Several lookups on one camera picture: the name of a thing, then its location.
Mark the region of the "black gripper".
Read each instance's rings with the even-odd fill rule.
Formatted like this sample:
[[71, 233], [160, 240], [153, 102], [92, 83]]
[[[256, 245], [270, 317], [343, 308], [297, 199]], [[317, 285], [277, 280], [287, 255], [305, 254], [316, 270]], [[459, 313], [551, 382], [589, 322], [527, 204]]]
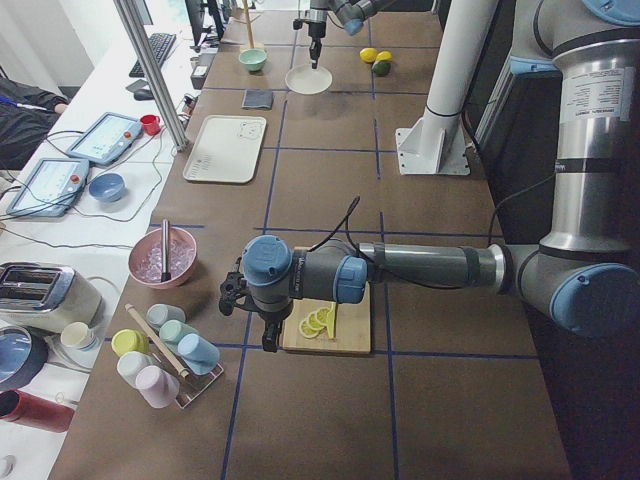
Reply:
[[296, 18], [293, 20], [293, 29], [300, 30], [304, 25], [308, 26], [308, 35], [311, 39], [309, 55], [311, 68], [319, 66], [322, 51], [322, 39], [326, 36], [326, 22]]
[[275, 311], [260, 307], [250, 293], [244, 275], [240, 272], [241, 258], [234, 263], [233, 270], [227, 273], [225, 281], [220, 285], [219, 311], [230, 316], [235, 308], [257, 313], [265, 323], [262, 335], [262, 347], [266, 352], [277, 352], [281, 345], [281, 335], [285, 319], [290, 315], [290, 303]]

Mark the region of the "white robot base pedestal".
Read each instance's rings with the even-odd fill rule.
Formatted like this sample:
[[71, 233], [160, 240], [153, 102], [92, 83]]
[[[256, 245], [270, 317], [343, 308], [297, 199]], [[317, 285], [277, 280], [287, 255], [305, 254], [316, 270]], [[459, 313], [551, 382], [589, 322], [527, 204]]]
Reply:
[[396, 130], [402, 175], [467, 175], [460, 117], [482, 42], [475, 38], [473, 3], [453, 1], [424, 112], [410, 128]]

